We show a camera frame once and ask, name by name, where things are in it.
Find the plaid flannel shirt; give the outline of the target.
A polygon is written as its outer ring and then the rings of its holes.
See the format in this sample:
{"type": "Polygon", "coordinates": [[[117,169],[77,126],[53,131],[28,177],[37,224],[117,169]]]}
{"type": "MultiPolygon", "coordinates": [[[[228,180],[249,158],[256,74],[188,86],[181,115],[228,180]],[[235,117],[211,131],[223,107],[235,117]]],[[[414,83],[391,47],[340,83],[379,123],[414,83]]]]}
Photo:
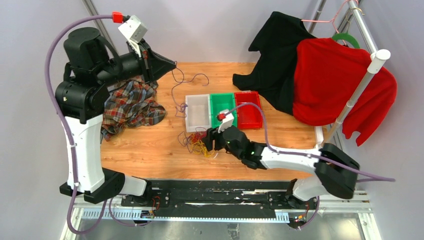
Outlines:
{"type": "Polygon", "coordinates": [[[104,105],[103,139],[110,141],[125,128],[150,127],[164,120],[167,111],[157,102],[158,86],[156,81],[146,83],[135,77],[112,90],[104,105]]]}

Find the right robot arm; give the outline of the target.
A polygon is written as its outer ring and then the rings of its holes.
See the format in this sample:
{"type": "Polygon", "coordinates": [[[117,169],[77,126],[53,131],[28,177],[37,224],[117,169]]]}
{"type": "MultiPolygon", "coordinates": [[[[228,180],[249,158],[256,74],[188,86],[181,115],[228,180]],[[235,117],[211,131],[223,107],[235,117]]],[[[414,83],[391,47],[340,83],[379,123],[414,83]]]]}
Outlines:
{"type": "Polygon", "coordinates": [[[251,141],[237,127],[223,131],[209,128],[202,138],[208,151],[224,149],[250,169],[288,169],[311,174],[293,179],[286,190],[286,203],[294,209],[307,200],[333,195],[350,200],[355,192],[360,165],[331,143],[321,148],[289,149],[251,141]]]}

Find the white clothes rack pole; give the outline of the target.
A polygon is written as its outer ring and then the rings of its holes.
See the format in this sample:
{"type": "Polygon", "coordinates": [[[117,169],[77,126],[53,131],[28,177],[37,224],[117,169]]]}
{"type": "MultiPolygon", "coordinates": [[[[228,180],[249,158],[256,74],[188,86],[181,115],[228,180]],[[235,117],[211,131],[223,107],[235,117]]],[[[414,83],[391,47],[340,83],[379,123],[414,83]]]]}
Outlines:
{"type": "Polygon", "coordinates": [[[380,49],[376,52],[373,52],[370,55],[371,62],[366,69],[362,80],[358,84],[357,88],[351,95],[350,99],[346,102],[344,108],[340,112],[339,116],[336,118],[333,123],[330,131],[327,133],[327,136],[323,137],[323,140],[317,141],[316,147],[322,148],[324,143],[329,143],[331,138],[336,134],[337,130],[342,126],[346,117],[351,112],[355,104],[357,103],[359,97],[365,91],[373,77],[382,69],[387,60],[391,57],[391,52],[387,49],[380,49]]]}

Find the black shirt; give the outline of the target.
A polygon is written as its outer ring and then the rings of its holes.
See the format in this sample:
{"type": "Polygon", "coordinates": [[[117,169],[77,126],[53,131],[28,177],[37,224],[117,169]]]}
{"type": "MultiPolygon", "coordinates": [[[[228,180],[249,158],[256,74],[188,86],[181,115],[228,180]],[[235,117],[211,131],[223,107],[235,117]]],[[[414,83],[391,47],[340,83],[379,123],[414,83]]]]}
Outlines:
{"type": "Polygon", "coordinates": [[[232,83],[241,91],[256,91],[276,110],[292,115],[297,47],[314,39],[301,19],[274,11],[257,33],[248,51],[260,52],[252,72],[233,74],[232,83]]]}

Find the red sweater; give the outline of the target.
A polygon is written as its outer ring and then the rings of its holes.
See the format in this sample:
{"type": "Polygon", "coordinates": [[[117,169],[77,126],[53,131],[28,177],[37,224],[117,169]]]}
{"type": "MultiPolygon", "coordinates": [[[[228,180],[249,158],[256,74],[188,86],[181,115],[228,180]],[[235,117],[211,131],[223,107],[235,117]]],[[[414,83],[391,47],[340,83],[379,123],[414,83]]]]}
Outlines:
{"type": "MultiPolygon", "coordinates": [[[[336,121],[367,72],[371,55],[331,38],[302,40],[294,72],[294,117],[310,126],[336,121]]],[[[354,132],[361,146],[379,127],[397,96],[397,81],[386,69],[372,78],[342,124],[349,139],[354,132]]]]}

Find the white plastic bin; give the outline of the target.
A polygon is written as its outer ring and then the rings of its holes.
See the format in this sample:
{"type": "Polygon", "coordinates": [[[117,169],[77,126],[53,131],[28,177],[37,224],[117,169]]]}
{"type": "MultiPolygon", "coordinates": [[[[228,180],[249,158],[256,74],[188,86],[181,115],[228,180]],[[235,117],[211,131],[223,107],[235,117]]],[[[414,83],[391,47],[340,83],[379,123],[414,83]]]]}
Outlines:
{"type": "Polygon", "coordinates": [[[209,94],[185,96],[185,130],[194,133],[212,127],[209,94]]]}

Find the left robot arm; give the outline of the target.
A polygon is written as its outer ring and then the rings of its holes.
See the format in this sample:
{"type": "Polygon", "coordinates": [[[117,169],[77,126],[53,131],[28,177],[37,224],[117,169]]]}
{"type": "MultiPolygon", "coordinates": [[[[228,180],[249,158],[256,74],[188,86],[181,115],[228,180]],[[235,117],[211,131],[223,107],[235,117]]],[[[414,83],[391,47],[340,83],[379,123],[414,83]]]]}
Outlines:
{"type": "Polygon", "coordinates": [[[69,59],[55,99],[64,116],[73,142],[68,144],[69,175],[59,191],[63,195],[83,195],[98,204],[118,195],[130,195],[140,206],[153,201],[148,180],[102,167],[101,125],[108,88],[130,78],[142,76],[154,82],[176,68],[174,61],[138,42],[142,53],[134,50],[118,55],[94,27],[73,30],[63,43],[69,59]]]}

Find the green clothes hanger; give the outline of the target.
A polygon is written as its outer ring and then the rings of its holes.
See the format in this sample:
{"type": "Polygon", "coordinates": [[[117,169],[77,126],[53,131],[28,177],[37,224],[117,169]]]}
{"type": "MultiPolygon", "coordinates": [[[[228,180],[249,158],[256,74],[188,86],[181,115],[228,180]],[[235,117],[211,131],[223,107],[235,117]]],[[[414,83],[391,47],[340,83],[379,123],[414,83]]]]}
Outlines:
{"type": "Polygon", "coordinates": [[[361,48],[359,42],[352,35],[345,33],[345,32],[340,32],[340,33],[334,34],[331,37],[331,39],[334,40],[334,41],[339,41],[339,40],[346,41],[346,42],[350,43],[355,49],[361,48]]]}

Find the green plastic bin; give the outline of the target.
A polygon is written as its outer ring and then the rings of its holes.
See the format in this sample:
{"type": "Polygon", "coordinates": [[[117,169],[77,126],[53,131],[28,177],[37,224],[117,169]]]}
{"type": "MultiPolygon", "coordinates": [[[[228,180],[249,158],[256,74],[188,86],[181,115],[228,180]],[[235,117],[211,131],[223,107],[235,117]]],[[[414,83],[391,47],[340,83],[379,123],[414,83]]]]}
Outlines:
{"type": "Polygon", "coordinates": [[[212,93],[210,94],[210,115],[211,127],[217,128],[221,122],[217,119],[217,115],[224,110],[232,110],[236,107],[235,95],[230,93],[212,93]]]}

